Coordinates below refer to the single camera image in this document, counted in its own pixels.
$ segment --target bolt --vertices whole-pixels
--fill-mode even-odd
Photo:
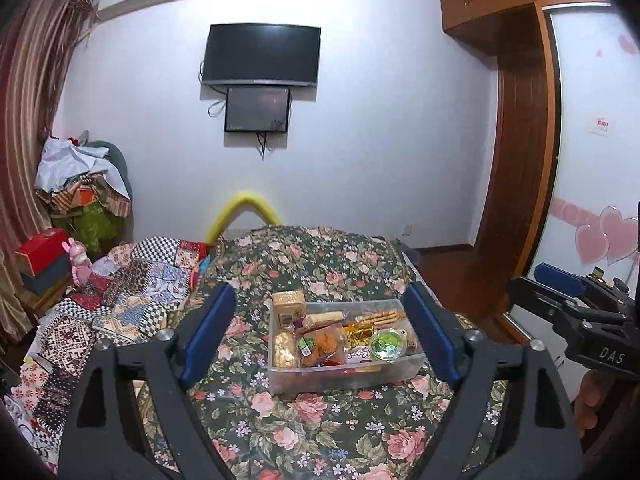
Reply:
[[[94,350],[102,352],[103,350],[106,350],[110,346],[111,346],[111,341],[109,341],[108,339],[98,339],[98,341],[95,342]]]
[[[540,341],[540,339],[532,339],[531,341],[529,341],[529,346],[536,352],[542,352],[546,349],[545,344]]]
[[[169,341],[174,336],[174,331],[171,328],[163,328],[156,332],[154,336],[156,339],[160,341]]]
[[[465,332],[465,339],[470,343],[477,343],[478,341],[482,341],[482,339],[484,339],[484,334],[474,328]]]

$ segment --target yellow arch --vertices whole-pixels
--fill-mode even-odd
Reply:
[[[218,215],[218,218],[209,229],[209,234],[205,238],[206,244],[213,244],[218,237],[224,232],[224,230],[231,224],[232,216],[243,205],[252,206],[260,218],[262,218],[267,224],[279,225],[282,222],[276,211],[265,200],[253,191],[239,191],[236,195],[225,205],[224,209]]]

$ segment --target curtain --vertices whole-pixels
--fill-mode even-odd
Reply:
[[[14,251],[50,226],[33,191],[66,70],[92,0],[31,0],[0,34],[0,327],[12,343],[31,329],[15,297]]]

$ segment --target blue gripper pad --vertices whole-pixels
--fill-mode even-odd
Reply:
[[[454,390],[466,373],[464,333],[455,314],[438,306],[423,284],[406,288],[402,305],[436,377]]]
[[[537,282],[562,292],[570,298],[578,298],[586,291],[582,278],[549,264],[539,264],[533,271],[533,277]]]
[[[184,342],[182,350],[184,363],[178,382],[185,390],[191,388],[207,373],[235,312],[234,288],[228,283],[220,283],[200,309],[188,314],[197,316],[191,319],[185,317],[182,320],[178,327],[178,345],[181,346],[180,337],[193,334]]]

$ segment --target white cloth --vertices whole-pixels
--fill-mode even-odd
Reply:
[[[65,182],[85,173],[103,173],[109,186],[129,198],[118,169],[103,157],[108,148],[77,147],[68,139],[49,137],[42,149],[35,187],[47,193],[61,191]]]

